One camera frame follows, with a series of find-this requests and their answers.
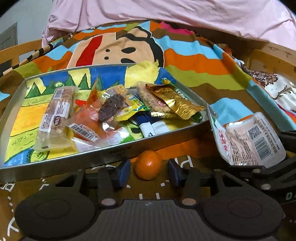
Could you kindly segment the small orange mandarin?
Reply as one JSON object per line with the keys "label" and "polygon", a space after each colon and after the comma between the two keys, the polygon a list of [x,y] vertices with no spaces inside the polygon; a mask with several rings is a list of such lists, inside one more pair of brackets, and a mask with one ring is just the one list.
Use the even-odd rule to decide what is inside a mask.
{"label": "small orange mandarin", "polygon": [[162,161],[162,157],[155,151],[144,151],[135,161],[134,173],[142,180],[154,180],[162,169]]}

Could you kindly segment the white snack pouch with barcode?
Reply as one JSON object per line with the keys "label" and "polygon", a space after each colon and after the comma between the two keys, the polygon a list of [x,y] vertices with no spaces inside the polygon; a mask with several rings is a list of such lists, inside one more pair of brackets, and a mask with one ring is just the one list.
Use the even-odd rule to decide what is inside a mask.
{"label": "white snack pouch with barcode", "polygon": [[223,127],[209,106],[207,111],[218,152],[229,165],[270,168],[285,159],[278,135],[261,112]]}

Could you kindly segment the green sausage stick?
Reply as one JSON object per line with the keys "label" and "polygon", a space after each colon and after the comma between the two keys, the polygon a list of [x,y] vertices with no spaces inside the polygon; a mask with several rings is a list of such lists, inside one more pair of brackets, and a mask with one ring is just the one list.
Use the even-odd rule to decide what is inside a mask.
{"label": "green sausage stick", "polygon": [[171,110],[183,120],[191,120],[201,123],[206,120],[205,108],[193,103],[188,97],[177,88],[170,80],[163,78],[163,86],[159,93],[161,99],[171,108]]}

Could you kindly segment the orange snack clear pouch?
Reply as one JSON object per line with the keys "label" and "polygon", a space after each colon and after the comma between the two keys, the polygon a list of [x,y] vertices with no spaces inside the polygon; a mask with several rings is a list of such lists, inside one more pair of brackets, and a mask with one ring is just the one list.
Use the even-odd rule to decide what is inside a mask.
{"label": "orange snack clear pouch", "polygon": [[98,111],[102,106],[99,92],[103,90],[100,84],[101,80],[97,78],[86,104],[65,123],[74,134],[90,142],[96,148],[120,144],[130,135],[125,127],[119,125],[111,132],[105,132],[102,129],[101,123],[98,122]]}

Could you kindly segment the blue white snack packet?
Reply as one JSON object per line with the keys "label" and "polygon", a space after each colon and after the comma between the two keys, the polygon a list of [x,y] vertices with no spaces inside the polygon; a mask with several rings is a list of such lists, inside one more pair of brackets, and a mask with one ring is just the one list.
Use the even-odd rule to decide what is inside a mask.
{"label": "blue white snack packet", "polygon": [[152,117],[148,111],[139,111],[133,116],[144,138],[170,131],[166,123],[158,117]]}

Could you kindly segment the gold foil snack pouch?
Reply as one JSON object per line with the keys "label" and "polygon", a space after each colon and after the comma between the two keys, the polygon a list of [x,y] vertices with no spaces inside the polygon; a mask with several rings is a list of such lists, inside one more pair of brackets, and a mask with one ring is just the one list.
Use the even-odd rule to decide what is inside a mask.
{"label": "gold foil snack pouch", "polygon": [[194,104],[192,101],[185,99],[181,94],[175,91],[171,84],[146,84],[146,87],[156,97],[163,100],[169,108],[183,120],[188,120],[197,112],[205,109],[202,105]]}

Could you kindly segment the nut bar clear wrapper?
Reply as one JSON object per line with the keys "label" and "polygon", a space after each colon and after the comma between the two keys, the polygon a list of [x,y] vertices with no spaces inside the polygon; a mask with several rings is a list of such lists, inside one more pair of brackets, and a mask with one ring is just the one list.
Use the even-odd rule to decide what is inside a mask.
{"label": "nut bar clear wrapper", "polygon": [[73,99],[78,90],[76,86],[55,89],[40,123],[33,150],[45,152],[71,146],[65,123],[73,111]]}

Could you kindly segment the dark snack clear wrapper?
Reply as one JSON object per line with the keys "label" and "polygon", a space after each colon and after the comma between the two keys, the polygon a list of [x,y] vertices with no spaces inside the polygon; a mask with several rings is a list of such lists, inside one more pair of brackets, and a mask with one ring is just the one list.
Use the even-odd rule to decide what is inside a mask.
{"label": "dark snack clear wrapper", "polygon": [[98,111],[98,122],[105,132],[115,130],[119,123],[117,117],[124,107],[127,107],[126,96],[122,94],[116,93],[105,100]]}

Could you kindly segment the yellow green biscuit packet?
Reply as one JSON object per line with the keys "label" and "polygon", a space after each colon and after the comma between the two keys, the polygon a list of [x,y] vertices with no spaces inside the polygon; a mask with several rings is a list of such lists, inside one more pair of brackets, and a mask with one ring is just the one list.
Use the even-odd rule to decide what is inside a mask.
{"label": "yellow green biscuit packet", "polygon": [[106,90],[101,90],[99,92],[100,101],[103,104],[107,98],[116,93],[126,96],[127,103],[127,107],[124,107],[117,117],[119,121],[126,121],[139,111],[149,111],[149,108],[136,95],[134,89],[127,89],[122,84],[112,86]]}

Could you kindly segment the metal tray with dinosaur drawing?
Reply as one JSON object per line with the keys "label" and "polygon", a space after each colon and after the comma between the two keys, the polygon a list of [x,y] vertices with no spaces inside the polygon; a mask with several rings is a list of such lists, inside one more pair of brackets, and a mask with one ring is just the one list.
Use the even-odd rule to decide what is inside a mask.
{"label": "metal tray with dinosaur drawing", "polygon": [[[153,112],[140,96],[147,84],[169,86],[193,107],[157,130],[132,132],[130,121]],[[1,117],[1,181],[58,175],[130,158],[193,138],[213,109],[150,61],[74,67],[23,81]]]}

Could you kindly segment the floral white quilt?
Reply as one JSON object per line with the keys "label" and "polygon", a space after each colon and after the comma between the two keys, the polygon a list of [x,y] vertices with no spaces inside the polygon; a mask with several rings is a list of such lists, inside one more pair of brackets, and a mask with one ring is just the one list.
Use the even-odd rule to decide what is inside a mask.
{"label": "floral white quilt", "polygon": [[280,131],[295,130],[295,84],[276,73],[248,70],[234,59],[249,77],[247,92],[259,103]]}

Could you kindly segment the colourful cartoon monkey blanket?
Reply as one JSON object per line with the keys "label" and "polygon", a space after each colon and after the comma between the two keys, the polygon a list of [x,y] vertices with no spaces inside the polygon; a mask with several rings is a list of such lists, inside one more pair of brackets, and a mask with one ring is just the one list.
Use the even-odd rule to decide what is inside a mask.
{"label": "colourful cartoon monkey blanket", "polygon": [[[295,100],[289,104],[288,100],[284,100],[288,94],[292,94],[292,89],[288,92],[280,92],[280,90],[267,90],[267,87],[280,84],[280,77],[275,81],[275,77],[250,77],[243,72],[243,67],[239,64],[234,64],[234,56],[238,59],[247,60],[247,55],[250,55],[254,49],[264,52],[260,64],[274,63],[274,69],[267,68],[262,65],[262,71],[274,72],[275,70],[284,70],[283,73],[288,74],[289,81],[295,84],[295,74],[292,74],[292,61],[289,62],[289,68],[281,69],[284,64],[283,57],[276,56],[277,49],[282,46],[271,43],[265,44],[257,41],[241,40],[237,37],[222,33],[210,31],[207,29],[193,30],[189,26],[178,26],[173,23],[165,23],[160,21],[140,21],[126,22],[124,24],[107,24],[98,27],[97,29],[84,30],[75,33],[72,37],[62,38],[63,42],[52,51],[42,55],[41,57],[30,60],[28,63],[15,67],[8,73],[1,70],[1,92],[9,93],[10,97],[1,101],[1,116],[8,105],[9,100],[15,93],[17,87],[29,77],[48,73],[52,71],[62,70],[66,68],[74,54],[74,50],[79,43],[86,43],[92,37],[102,36],[100,46],[97,44],[94,47],[103,47],[104,42],[111,43],[113,50],[115,47],[135,47],[131,44],[131,40],[127,37],[137,37],[136,33],[141,34],[138,29],[144,29],[151,33],[151,38],[157,43],[161,50],[157,50],[155,58],[159,62],[158,70],[148,62],[140,63],[136,69],[140,73],[140,81],[156,80],[158,82],[162,78],[178,80],[187,87],[190,87],[196,94],[201,96],[209,104],[222,104],[229,98],[230,104],[222,104],[220,109],[215,110],[219,113],[220,123],[223,125],[236,121],[243,120],[249,117],[250,113],[261,111],[276,130],[295,130]],[[66,85],[79,85],[82,90],[89,93],[97,76],[101,76],[100,86],[103,84],[112,85],[121,83],[123,80],[126,84],[133,85],[135,81],[132,71],[126,70],[119,72],[118,79],[111,77],[103,77],[103,74],[92,74],[89,69],[85,72],[69,71],[66,72],[66,77],[61,80]],[[25,132],[32,128],[37,128],[41,117],[46,109],[47,103],[41,104],[39,107],[28,106],[21,107],[20,113],[16,117],[16,124],[11,130],[11,136],[8,143],[8,151],[5,155],[4,164],[20,164],[24,161],[25,164],[41,160],[49,160],[56,157],[63,157],[78,152],[78,148],[72,147],[62,152],[46,152],[38,154],[30,149],[33,142],[24,142]],[[216,155],[214,149],[213,138],[209,134],[202,137],[194,138],[189,141],[176,144],[160,150],[160,154],[165,159],[169,157],[183,156],[189,154],[191,157],[203,157]],[[48,178],[39,178],[30,181],[18,181],[1,183],[1,240],[20,240],[22,235],[15,222],[13,207],[20,201],[25,199],[30,194],[38,191],[40,188],[49,187],[49,184],[58,180],[62,175],[56,175]]]}

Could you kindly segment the pink draped sheet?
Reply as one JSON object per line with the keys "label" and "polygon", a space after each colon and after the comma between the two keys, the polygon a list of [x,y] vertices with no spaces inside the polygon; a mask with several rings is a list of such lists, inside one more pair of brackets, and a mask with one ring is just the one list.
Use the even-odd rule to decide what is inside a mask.
{"label": "pink draped sheet", "polygon": [[161,20],[295,49],[295,14],[280,1],[54,1],[42,44],[100,25]]}

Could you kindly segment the grey door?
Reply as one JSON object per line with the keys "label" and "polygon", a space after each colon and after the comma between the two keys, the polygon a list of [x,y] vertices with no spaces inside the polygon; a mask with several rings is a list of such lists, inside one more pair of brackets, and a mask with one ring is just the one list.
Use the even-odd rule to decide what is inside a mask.
{"label": "grey door", "polygon": [[0,34],[0,50],[13,47],[18,44],[17,23],[14,23]]}

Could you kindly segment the wooden right bed frame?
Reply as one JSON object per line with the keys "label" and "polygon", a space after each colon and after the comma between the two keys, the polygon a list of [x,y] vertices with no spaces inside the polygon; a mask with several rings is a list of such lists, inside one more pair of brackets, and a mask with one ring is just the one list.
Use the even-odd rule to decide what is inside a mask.
{"label": "wooden right bed frame", "polygon": [[295,51],[287,47],[253,40],[234,40],[227,45],[247,69],[278,73],[295,81]]}

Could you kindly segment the wooden bed rail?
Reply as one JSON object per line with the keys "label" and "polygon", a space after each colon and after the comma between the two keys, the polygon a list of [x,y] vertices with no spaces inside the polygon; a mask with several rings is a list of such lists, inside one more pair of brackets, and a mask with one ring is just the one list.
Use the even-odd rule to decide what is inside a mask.
{"label": "wooden bed rail", "polygon": [[41,48],[42,40],[34,40],[23,44],[15,45],[0,51],[1,54],[1,72],[20,63],[19,57],[23,54],[36,52]]}

